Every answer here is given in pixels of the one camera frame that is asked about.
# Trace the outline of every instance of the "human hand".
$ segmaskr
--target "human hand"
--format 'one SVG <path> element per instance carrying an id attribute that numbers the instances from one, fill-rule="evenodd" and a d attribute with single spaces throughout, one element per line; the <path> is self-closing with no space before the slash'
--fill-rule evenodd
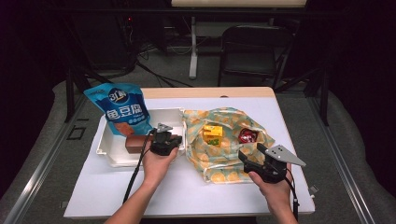
<path id="1" fill-rule="evenodd" d="M 149 150 L 143 157 L 145 178 L 142 185 L 157 188 L 165 177 L 170 163 L 177 156 L 177 151 L 178 147 L 175 147 L 169 156 L 160 156 Z"/>
<path id="2" fill-rule="evenodd" d="M 268 208 L 279 223 L 297 223 L 290 207 L 290 186 L 282 180 L 276 184 L 265 183 L 255 172 L 249 172 L 252 181 L 259 187 L 260 192 L 267 200 Z M 291 174 L 287 172 L 286 178 L 291 182 Z"/>

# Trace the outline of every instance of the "chair seat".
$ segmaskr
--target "chair seat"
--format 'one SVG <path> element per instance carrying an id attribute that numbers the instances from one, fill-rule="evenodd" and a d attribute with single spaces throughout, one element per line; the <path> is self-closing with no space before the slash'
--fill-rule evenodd
<path id="1" fill-rule="evenodd" d="M 273 75 L 276 73 L 276 60 L 269 52 L 228 53 L 224 57 L 223 72 Z"/>

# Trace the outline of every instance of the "white plastic tray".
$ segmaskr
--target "white plastic tray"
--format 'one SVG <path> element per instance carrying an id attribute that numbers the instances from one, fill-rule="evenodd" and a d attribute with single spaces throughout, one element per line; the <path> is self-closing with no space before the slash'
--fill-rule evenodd
<path id="1" fill-rule="evenodd" d="M 170 131 L 172 134 L 182 136 L 182 142 L 178 148 L 178 155 L 184 152 L 186 146 L 186 125 L 182 120 L 184 113 L 183 108 L 159 108 L 150 109 L 150 125 L 154 128 L 158 123 L 173 127 Z M 128 153 L 125 148 L 126 137 L 121 135 L 114 135 L 111 132 L 106 122 L 106 117 L 101 117 L 105 122 L 99 122 L 98 133 L 101 134 L 99 147 L 96 149 L 96 154 L 106 157 L 108 163 L 112 167 L 121 166 L 136 166 L 139 161 L 140 153 Z"/>

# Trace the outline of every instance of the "gray carpet floor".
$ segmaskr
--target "gray carpet floor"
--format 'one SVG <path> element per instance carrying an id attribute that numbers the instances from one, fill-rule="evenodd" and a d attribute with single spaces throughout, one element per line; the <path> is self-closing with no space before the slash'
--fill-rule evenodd
<path id="1" fill-rule="evenodd" d="M 144 55 L 146 59 L 139 61 L 146 64 L 154 72 L 191 84 L 194 87 L 213 87 L 217 85 L 219 68 L 219 49 L 200 48 L 197 78 L 190 80 L 190 53 L 179 49 L 178 53 L 170 50 L 167 56 L 156 50 Z M 164 83 L 143 71 L 136 69 L 129 75 L 113 78 L 114 82 L 132 82 L 144 87 L 166 87 Z M 268 82 L 260 79 L 224 79 L 224 86 L 267 86 Z M 357 213 L 356 204 L 350 198 L 346 184 L 339 174 L 332 155 L 332 147 L 328 136 L 323 132 L 316 117 L 317 111 L 312 106 L 315 99 L 307 99 L 302 94 L 304 83 L 290 89 L 288 92 L 278 93 L 278 100 L 284 120 L 290 132 L 291 140 L 299 157 L 307 163 L 303 169 L 308 186 L 317 186 L 319 192 L 315 194 L 316 212 L 311 215 L 300 216 L 301 223 L 364 223 Z M 0 201 L 0 221 L 4 222 L 15 202 L 26 187 L 35 168 L 43 156 L 54 147 L 54 141 L 62 133 L 64 138 L 56 145 L 59 153 L 45 174 L 45 180 L 37 186 L 38 192 L 27 210 L 22 212 L 20 223 L 103 223 L 103 219 L 72 220 L 64 218 L 65 208 L 60 206 L 67 202 L 73 192 L 79 172 L 87 158 L 93 136 L 96 132 L 100 111 L 89 101 L 81 104 L 81 109 L 69 124 L 64 124 L 66 116 L 65 87 L 61 83 L 54 88 L 56 99 L 49 119 L 40 137 L 32 148 L 31 154 L 15 178 L 8 192 Z M 76 99 L 81 96 L 76 91 Z M 367 203 L 376 223 L 396 223 L 396 202 L 379 186 L 370 167 L 364 159 L 364 144 L 359 130 L 348 113 L 334 95 L 329 99 L 329 122 L 325 128 L 332 133 L 337 146 L 342 152 L 347 168 L 355 177 L 362 192 L 361 197 Z M 84 127 L 81 139 L 70 139 L 71 129 Z M 211 217 L 211 218 L 180 218 L 180 219 L 143 219 L 142 223 L 275 223 L 271 216 L 266 217 Z"/>

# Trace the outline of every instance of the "yellow patterned tote bag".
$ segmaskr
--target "yellow patterned tote bag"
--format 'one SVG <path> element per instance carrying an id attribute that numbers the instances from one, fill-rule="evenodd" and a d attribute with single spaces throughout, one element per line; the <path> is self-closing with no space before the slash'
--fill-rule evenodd
<path id="1" fill-rule="evenodd" d="M 251 161 L 262 163 L 257 143 L 271 147 L 275 140 L 245 112 L 222 107 L 213 110 L 185 110 L 186 155 L 206 182 L 251 182 L 244 173 L 238 150 Z"/>

